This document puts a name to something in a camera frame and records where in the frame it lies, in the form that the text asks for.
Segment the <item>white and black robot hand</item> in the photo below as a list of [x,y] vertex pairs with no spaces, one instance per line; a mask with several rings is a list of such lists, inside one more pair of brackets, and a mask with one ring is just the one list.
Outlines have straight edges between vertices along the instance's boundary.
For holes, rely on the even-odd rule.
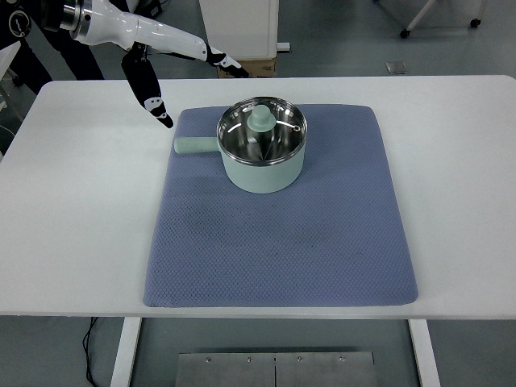
[[121,65],[138,103],[167,128],[173,126],[165,108],[148,49],[160,54],[200,60],[236,78],[249,73],[242,65],[202,38],[175,27],[118,9],[108,1],[82,1],[72,37],[90,46],[112,43],[126,51]]

